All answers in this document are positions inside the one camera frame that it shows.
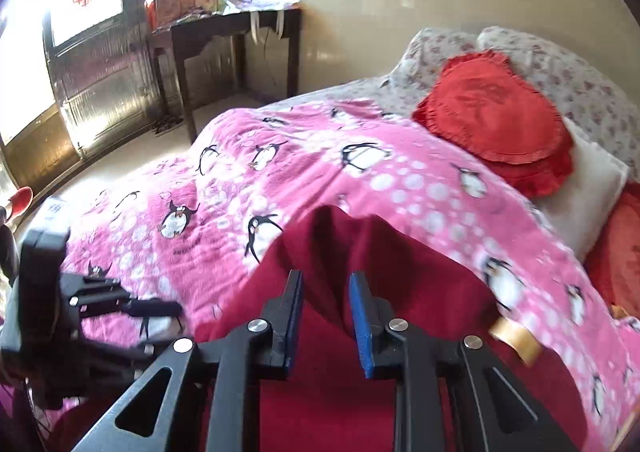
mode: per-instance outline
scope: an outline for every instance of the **table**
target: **table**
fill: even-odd
[[[260,13],[260,27],[270,27],[276,31],[277,11],[258,11]],[[298,93],[298,73],[300,69],[300,24],[301,9],[287,9],[284,11],[284,32],[282,38],[289,39],[289,59],[287,61],[287,98]],[[233,37],[244,35],[251,31],[251,19],[248,11],[229,15],[212,15],[192,22],[176,24],[168,29],[155,31],[149,38],[149,48],[152,69],[158,80],[158,87],[162,102],[166,106],[166,94],[162,84],[158,57],[167,50],[171,50],[175,61],[175,80],[180,97],[182,117],[187,125],[191,143],[196,139],[197,132],[193,120],[193,110],[187,88],[187,75],[184,61],[202,53],[205,46],[213,37]],[[237,45],[236,77],[244,88],[246,86],[245,65],[246,52],[244,37]]]

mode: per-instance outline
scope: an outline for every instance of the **red pillow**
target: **red pillow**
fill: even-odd
[[[626,184],[584,267],[608,305],[640,317],[640,184]]]
[[[457,56],[413,115],[478,157],[527,197],[551,194],[573,171],[574,141],[553,103],[495,51]]]

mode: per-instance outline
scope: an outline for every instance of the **pillow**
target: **pillow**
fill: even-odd
[[[627,183],[584,267],[604,301],[640,317],[640,185]]]
[[[425,28],[418,32],[391,71],[391,87],[419,90],[419,101],[431,90],[447,59],[476,51],[477,35],[449,29]]]
[[[450,59],[413,118],[529,198],[555,192],[573,170],[573,140],[558,110],[501,53]]]
[[[640,110],[619,86],[580,56],[536,35],[492,26],[478,36],[478,50],[487,49],[507,54],[515,72],[640,180]]]
[[[620,197],[629,168],[570,119],[564,123],[574,137],[574,172],[556,193],[533,203],[582,262]]]

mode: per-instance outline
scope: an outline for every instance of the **metal rivet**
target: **metal rivet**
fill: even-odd
[[[174,351],[176,353],[186,353],[187,351],[191,351],[193,347],[193,341],[188,338],[181,338],[180,340],[175,340],[174,342]]]
[[[409,322],[403,318],[394,318],[389,321],[389,329],[392,331],[406,331],[409,327]]]
[[[269,327],[269,323],[267,320],[262,320],[261,318],[257,318],[255,320],[251,320],[246,326],[252,333],[262,333],[265,329]]]
[[[482,339],[475,335],[465,337],[465,345],[469,349],[480,349],[482,347]]]

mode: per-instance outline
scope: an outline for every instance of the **beige wall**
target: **beige wall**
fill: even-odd
[[[302,1],[301,92],[389,72],[422,27],[480,32],[499,24],[575,51],[640,103],[640,28],[622,0]],[[268,63],[262,49],[248,50],[248,77],[272,93],[275,79],[283,96],[286,51],[272,39]]]

